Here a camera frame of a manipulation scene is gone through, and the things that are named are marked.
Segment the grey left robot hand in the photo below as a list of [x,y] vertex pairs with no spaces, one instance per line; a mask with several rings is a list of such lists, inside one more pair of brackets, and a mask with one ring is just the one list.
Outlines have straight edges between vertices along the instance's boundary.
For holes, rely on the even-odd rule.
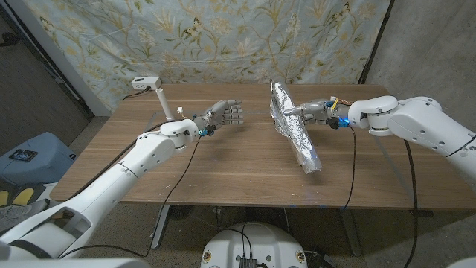
[[193,119],[200,135],[213,135],[225,125],[243,124],[240,100],[221,100]]

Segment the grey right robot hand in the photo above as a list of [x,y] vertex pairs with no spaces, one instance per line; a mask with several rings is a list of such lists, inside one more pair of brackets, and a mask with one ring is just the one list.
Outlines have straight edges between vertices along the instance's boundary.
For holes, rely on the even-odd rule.
[[285,116],[298,116],[305,124],[325,124],[328,119],[326,100],[317,99],[302,103],[299,106],[287,109],[283,112]]

